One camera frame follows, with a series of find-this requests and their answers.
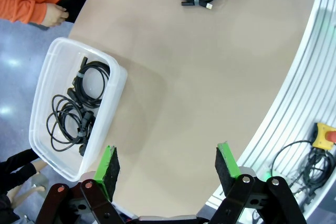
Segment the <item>gray floor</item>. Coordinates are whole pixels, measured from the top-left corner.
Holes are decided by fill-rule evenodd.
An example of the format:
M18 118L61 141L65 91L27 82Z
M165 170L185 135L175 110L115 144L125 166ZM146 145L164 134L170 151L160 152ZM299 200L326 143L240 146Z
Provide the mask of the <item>gray floor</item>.
M42 31L31 25L0 20L0 161L30 148L28 130L35 89L46 52L58 37L67 37L71 23ZM49 186L68 181L50 167L42 170ZM24 192L30 187L25 183ZM31 195L15 212L35 220L43 198Z

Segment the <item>table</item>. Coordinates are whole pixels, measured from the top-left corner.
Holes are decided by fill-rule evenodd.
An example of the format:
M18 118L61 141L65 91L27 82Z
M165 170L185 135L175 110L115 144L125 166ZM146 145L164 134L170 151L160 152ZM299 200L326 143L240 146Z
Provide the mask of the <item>table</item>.
M219 185L215 147L238 159L271 106L313 0L87 0L70 38L115 57L128 79L105 145L114 201L137 215L195 214Z

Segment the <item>plastic bin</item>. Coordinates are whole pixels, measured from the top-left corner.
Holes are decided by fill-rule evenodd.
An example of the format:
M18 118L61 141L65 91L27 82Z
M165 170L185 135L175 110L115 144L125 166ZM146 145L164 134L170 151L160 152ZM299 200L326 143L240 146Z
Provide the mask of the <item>plastic bin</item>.
M54 151L46 128L47 117L52 112L52 97L55 94L66 95L67 89L72 87L72 81L80 69L83 57L87 57L88 62L98 60L110 67L110 77L100 108L94 110L96 121L84 157L78 152L79 145L74 145L64 152ZM93 97L102 89L101 75L97 71L94 72L95 70L92 70L89 73L88 70L83 79L85 90ZM119 66L113 57L99 50L67 38L58 38L51 43L38 79L30 117L29 142L37 155L67 180L77 181L96 160L118 106L126 78L126 70ZM55 132L55 137L64 140L59 128L56 129L58 131Z

